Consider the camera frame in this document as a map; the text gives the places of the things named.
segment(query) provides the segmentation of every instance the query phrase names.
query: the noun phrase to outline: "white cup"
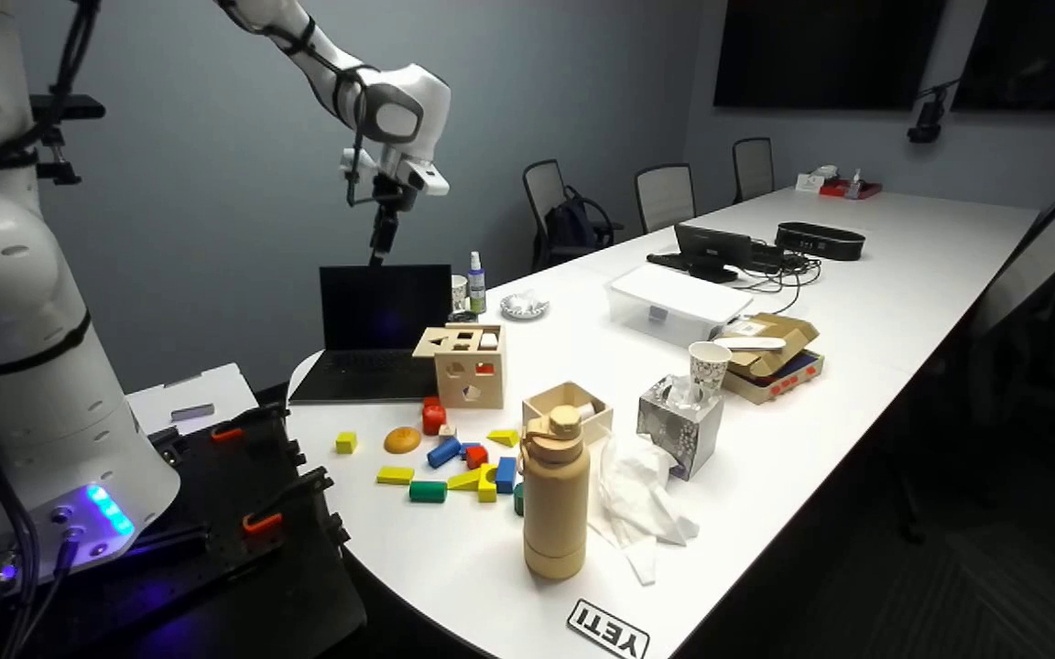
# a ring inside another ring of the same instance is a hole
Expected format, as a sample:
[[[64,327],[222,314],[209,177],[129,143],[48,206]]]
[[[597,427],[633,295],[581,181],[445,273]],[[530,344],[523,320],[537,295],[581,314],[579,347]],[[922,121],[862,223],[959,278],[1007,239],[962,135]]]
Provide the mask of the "white cup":
[[[690,382],[703,387],[708,397],[720,397],[725,366],[733,364],[733,350],[711,342],[690,344]]]

